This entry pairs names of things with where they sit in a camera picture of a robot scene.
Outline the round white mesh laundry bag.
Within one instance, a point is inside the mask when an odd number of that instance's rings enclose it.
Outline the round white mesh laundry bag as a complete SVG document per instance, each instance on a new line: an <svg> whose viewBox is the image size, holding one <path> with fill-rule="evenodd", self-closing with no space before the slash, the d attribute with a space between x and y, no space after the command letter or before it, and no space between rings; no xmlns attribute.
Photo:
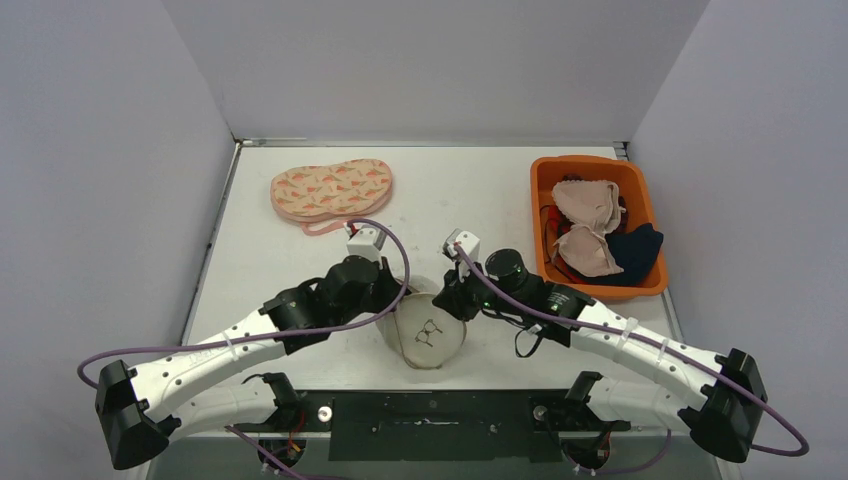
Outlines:
<svg viewBox="0 0 848 480"><path fill-rule="evenodd" d="M431 279L412 275L408 290L393 312L376 321L376 327L408 367L440 369L463 347L467 325L433 305L440 288Z"/></svg>

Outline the floral mesh laundry bag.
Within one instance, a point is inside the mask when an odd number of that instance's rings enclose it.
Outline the floral mesh laundry bag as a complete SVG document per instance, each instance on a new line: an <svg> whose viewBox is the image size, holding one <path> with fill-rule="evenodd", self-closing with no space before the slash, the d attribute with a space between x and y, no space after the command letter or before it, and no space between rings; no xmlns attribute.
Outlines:
<svg viewBox="0 0 848 480"><path fill-rule="evenodd" d="M374 158L291 168L270 183L270 204L307 236L341 229L347 220L380 210L391 198L394 176Z"/></svg>

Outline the beige pink lace bra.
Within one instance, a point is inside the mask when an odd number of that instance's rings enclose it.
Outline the beige pink lace bra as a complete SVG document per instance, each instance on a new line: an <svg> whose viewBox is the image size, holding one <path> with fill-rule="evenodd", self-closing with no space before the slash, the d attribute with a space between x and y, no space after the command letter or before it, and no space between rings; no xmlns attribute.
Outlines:
<svg viewBox="0 0 848 480"><path fill-rule="evenodd" d="M584 277L624 272L610 251L606 236L621 224L619 186L607 180L563 180L552 188L552 198L571 226L555 245L565 264Z"/></svg>

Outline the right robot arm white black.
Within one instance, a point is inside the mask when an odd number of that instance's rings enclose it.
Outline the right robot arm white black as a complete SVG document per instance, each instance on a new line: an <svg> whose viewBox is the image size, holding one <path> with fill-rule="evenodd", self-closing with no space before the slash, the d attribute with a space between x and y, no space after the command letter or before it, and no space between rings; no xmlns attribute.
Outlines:
<svg viewBox="0 0 848 480"><path fill-rule="evenodd" d="M466 248L461 241L444 247L454 267L434 306L461 321L483 312L506 317L539 341L595 354L645 378L630 384L600 373L580 375L577 394L565 402L572 425L625 421L685 431L706 452L734 463L760 448L754 437L770 409L751 355L675 342L582 291L529 273L514 249L498 250L480 265Z"/></svg>

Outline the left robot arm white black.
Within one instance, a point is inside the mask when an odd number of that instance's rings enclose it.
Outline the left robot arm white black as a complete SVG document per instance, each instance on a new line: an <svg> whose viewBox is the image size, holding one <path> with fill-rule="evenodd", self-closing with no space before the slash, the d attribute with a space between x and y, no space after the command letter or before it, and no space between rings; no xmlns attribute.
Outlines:
<svg viewBox="0 0 848 480"><path fill-rule="evenodd" d="M386 258L350 255L325 276L280 291L202 344L135 366L121 359L107 364L96 384L95 412L113 468L139 466L172 442L232 424L290 428L299 405L285 375L263 375L236 387L223 381L351 330L362 314L372 320L387 316L407 295L408 283L391 274Z"/></svg>

